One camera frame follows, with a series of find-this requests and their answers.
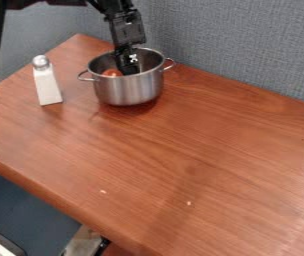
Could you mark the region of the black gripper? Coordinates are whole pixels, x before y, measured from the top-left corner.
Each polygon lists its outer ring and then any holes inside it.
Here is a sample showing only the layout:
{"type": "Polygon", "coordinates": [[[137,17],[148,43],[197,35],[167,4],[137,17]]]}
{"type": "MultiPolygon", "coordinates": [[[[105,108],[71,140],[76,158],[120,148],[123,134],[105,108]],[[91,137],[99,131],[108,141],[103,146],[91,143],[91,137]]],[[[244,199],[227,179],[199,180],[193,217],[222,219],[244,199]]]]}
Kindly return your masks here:
{"type": "Polygon", "coordinates": [[[105,19],[109,23],[117,68],[124,75],[137,74],[140,63],[132,47],[147,42],[141,13],[137,9],[108,8],[105,19]]]}

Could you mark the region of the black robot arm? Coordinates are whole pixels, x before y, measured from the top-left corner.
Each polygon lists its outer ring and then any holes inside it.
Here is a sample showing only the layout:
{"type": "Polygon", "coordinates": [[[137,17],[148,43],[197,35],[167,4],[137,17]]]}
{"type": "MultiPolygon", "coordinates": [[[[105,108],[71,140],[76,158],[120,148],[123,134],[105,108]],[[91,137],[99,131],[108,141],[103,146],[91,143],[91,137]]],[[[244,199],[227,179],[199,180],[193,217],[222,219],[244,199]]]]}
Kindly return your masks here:
{"type": "Polygon", "coordinates": [[[21,10],[28,6],[47,2],[53,6],[85,6],[89,4],[103,15],[109,24],[113,57],[117,69],[124,75],[141,72],[136,45],[147,42],[140,11],[132,0],[6,0],[8,9],[21,10]]]}

